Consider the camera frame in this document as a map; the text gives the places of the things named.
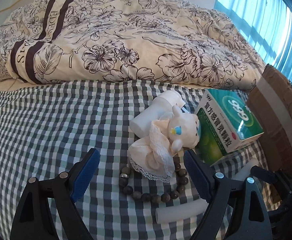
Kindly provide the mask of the white small bottle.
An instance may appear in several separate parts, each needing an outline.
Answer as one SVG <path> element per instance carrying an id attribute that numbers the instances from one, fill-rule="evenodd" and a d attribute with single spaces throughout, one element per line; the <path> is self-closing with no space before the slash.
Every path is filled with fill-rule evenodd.
<path id="1" fill-rule="evenodd" d="M 130 121 L 130 129 L 139 138 L 147 137 L 153 120 L 159 120 L 166 112 L 172 112 L 173 106 L 182 108 L 184 105 L 181 94 L 167 90 L 155 97 L 149 107 Z"/>

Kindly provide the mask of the white plush toy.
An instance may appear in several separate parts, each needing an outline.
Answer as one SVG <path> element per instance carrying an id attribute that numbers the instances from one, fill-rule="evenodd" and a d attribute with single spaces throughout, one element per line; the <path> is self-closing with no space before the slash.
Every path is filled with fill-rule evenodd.
<path id="1" fill-rule="evenodd" d="M 150 124 L 149 135 L 128 148 L 131 167 L 149 180 L 168 183 L 175 172 L 173 157 L 183 148 L 194 148 L 201 136 L 199 118 L 172 106 Z"/>

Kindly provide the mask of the floral patterned duvet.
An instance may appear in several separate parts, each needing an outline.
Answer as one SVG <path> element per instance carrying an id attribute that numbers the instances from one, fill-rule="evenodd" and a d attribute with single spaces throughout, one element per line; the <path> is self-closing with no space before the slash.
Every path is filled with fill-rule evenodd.
<path id="1" fill-rule="evenodd" d="M 153 80 L 249 90 L 264 69 L 227 15 L 185 0 L 34 0 L 0 25 L 0 82 Z"/>

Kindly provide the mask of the checkered gingham cloth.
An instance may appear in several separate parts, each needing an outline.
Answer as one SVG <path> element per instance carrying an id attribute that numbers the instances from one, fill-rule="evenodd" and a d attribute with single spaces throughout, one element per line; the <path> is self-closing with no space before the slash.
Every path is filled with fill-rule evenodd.
<path id="1" fill-rule="evenodd" d="M 156 205 L 136 202 L 118 185 L 135 141 L 129 123 L 165 90 L 193 112 L 203 90 L 153 81 L 70 82 L 25 88 L 0 83 L 0 235 L 8 239 L 27 180 L 68 171 L 91 148 L 100 163 L 76 203 L 94 239 L 189 239 L 200 216 L 157 224 Z"/>

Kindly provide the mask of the brown cardboard box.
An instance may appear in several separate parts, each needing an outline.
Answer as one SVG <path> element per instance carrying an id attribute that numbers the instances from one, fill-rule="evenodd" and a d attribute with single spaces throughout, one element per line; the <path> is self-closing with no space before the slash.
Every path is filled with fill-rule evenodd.
<path id="1" fill-rule="evenodd" d="M 246 104 L 262 126 L 259 141 L 268 168 L 292 177 L 292 84 L 268 64 Z"/>

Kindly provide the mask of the green 999 medicine box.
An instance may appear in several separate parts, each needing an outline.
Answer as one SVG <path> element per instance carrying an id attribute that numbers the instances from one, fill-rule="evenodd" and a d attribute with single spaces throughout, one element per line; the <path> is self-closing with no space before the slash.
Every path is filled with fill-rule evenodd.
<path id="1" fill-rule="evenodd" d="M 206 89 L 195 113 L 201 135 L 194 151 L 210 166 L 263 135 L 259 121 L 233 90 Z"/>

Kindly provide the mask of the teal window curtain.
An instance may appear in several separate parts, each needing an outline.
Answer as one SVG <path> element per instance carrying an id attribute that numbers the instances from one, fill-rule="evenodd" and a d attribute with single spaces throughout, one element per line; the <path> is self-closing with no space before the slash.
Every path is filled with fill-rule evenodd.
<path id="1" fill-rule="evenodd" d="M 292 83 L 292 11 L 283 0 L 216 0 L 214 8 Z"/>

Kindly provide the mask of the white foam tube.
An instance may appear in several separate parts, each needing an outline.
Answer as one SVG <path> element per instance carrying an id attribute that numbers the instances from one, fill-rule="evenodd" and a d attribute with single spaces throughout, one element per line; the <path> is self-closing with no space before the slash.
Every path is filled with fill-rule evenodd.
<path id="1" fill-rule="evenodd" d="M 250 170 L 253 166 L 259 166 L 258 159 L 250 159 L 231 179 L 244 181 L 250 175 Z M 155 211 L 156 223 L 167 224 L 195 217 L 204 213 L 207 207 L 207 201 L 202 198 L 178 206 L 160 207 Z"/>

